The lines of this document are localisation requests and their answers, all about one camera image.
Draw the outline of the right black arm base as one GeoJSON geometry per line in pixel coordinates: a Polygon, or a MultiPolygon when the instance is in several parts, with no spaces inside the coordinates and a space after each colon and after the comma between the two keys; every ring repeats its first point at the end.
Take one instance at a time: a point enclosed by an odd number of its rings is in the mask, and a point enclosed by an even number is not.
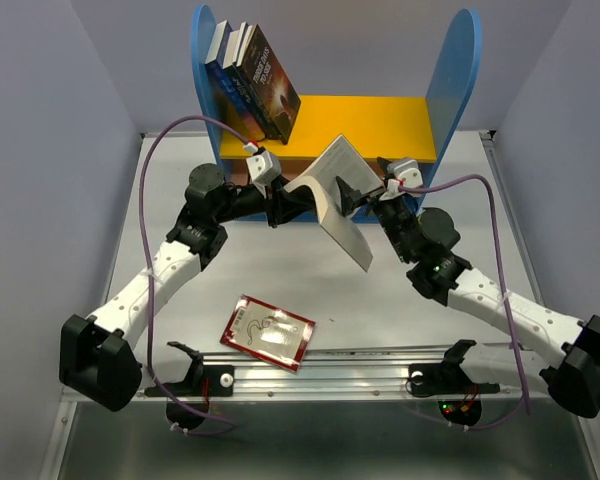
{"type": "Polygon", "coordinates": [[[405,387],[415,398],[443,396],[438,408],[444,420],[467,430],[474,429],[481,419],[481,395],[500,392],[500,385],[475,382],[461,369],[469,353],[476,353],[474,340],[459,340],[445,351],[438,362],[412,363],[405,387]]]}

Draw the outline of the blue and yellow bookshelf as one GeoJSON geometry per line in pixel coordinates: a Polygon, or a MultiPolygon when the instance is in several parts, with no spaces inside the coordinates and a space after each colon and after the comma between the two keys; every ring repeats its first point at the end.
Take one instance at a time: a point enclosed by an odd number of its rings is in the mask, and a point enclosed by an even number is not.
{"type": "MultiPolygon", "coordinates": [[[[205,60],[216,30],[207,5],[191,19],[190,57],[196,94],[203,115],[242,128],[239,117],[216,90],[205,60]]],[[[299,119],[288,145],[260,143],[283,162],[286,172],[301,171],[338,134],[344,134],[365,160],[416,159],[425,186],[433,181],[451,138],[473,93],[482,55],[482,24],[477,10],[462,9],[444,38],[425,97],[300,95],[299,119]]],[[[215,125],[206,126],[216,163],[229,181],[242,183],[247,170],[241,142],[215,125]]]]}

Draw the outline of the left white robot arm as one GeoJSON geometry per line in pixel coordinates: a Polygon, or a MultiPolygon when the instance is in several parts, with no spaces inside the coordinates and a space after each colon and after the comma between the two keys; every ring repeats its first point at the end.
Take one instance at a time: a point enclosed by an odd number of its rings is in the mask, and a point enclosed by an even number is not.
{"type": "Polygon", "coordinates": [[[292,190],[281,175],[267,186],[234,185],[211,163],[191,171],[184,197],[151,265],[87,317],[72,315],[62,326],[60,382],[112,412],[130,402],[146,373],[134,348],[148,316],[217,256],[228,238],[225,223],[263,213],[276,227],[315,207],[308,193],[292,190]]]}

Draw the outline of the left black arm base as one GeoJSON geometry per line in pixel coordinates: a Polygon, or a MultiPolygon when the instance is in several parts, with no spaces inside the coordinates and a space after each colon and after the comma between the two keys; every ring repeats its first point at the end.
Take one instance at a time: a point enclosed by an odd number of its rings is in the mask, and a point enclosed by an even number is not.
{"type": "Polygon", "coordinates": [[[164,374],[164,390],[155,384],[148,369],[143,369],[140,392],[148,398],[165,398],[166,420],[172,431],[186,436],[213,436],[228,433],[235,424],[211,412],[211,397],[228,398],[233,395],[235,368],[230,364],[204,365],[204,355],[184,343],[169,341],[161,348],[178,351],[176,356],[162,358],[155,370],[164,374]]]}

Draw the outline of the dark sunset paperback book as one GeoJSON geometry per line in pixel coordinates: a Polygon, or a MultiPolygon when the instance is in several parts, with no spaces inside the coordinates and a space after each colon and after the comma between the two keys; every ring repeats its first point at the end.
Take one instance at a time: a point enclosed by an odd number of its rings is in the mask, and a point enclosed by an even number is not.
{"type": "Polygon", "coordinates": [[[290,194],[310,192],[321,228],[367,272],[373,254],[359,227],[350,219],[351,213],[342,213],[337,177],[361,194],[383,186],[349,140],[339,135],[299,176],[285,185],[284,190],[290,194]]]}

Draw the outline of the Three Days To See book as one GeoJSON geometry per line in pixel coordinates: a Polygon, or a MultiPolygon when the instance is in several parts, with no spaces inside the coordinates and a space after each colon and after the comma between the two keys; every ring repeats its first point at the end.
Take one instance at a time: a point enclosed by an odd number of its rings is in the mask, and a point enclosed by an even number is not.
{"type": "Polygon", "coordinates": [[[259,25],[253,25],[244,59],[238,64],[255,88],[286,145],[299,114],[301,99],[259,25]]]}

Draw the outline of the blue Jane Eyre book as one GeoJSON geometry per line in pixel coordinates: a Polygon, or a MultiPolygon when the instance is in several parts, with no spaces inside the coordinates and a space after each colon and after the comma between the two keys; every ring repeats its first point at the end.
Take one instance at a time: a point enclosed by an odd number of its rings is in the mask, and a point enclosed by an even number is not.
{"type": "Polygon", "coordinates": [[[229,99],[229,81],[223,73],[223,61],[230,33],[234,31],[227,20],[218,23],[214,29],[211,43],[205,59],[207,73],[213,78],[219,89],[226,97],[227,103],[233,105],[229,99]]]}

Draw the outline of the aluminium mounting rail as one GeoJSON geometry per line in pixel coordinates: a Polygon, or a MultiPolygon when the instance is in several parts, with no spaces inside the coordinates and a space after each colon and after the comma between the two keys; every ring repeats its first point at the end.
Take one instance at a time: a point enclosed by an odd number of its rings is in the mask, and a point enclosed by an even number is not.
{"type": "MultiPolygon", "coordinates": [[[[500,392],[485,397],[508,396],[520,392],[513,352],[505,345],[478,344],[476,353],[469,353],[461,369],[475,382],[486,381],[500,385],[500,392]]],[[[235,368],[233,395],[228,398],[212,396],[211,400],[233,402],[264,401],[345,401],[438,399],[443,396],[415,398],[405,383],[412,363],[438,362],[446,350],[416,349],[388,351],[318,351],[305,357],[297,373],[242,353],[206,353],[204,365],[230,364],[235,368]]],[[[164,374],[148,371],[156,385],[164,387],[164,374]]],[[[530,393],[549,396],[541,386],[537,372],[530,374],[530,393]]]]}

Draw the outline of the red bordered cream book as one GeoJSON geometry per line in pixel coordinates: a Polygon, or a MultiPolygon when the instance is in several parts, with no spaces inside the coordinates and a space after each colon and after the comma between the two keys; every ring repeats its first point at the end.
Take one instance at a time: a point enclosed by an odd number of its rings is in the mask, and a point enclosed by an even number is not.
{"type": "Polygon", "coordinates": [[[316,323],[247,295],[241,295],[220,343],[285,371],[297,373],[316,323]]]}

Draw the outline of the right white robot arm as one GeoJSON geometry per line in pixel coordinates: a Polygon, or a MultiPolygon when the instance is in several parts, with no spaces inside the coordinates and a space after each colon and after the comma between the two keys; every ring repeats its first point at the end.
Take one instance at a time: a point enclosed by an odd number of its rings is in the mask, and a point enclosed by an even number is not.
{"type": "Polygon", "coordinates": [[[449,214],[439,208],[413,213],[392,178],[378,192],[362,194],[336,180],[344,211],[368,205],[399,259],[411,265],[407,277],[424,298],[478,318],[507,333],[512,341],[514,378],[524,393],[530,374],[567,411],[594,418],[600,411],[600,316],[584,321],[546,309],[506,288],[500,276],[490,280],[455,255],[460,235],[449,214]]]}

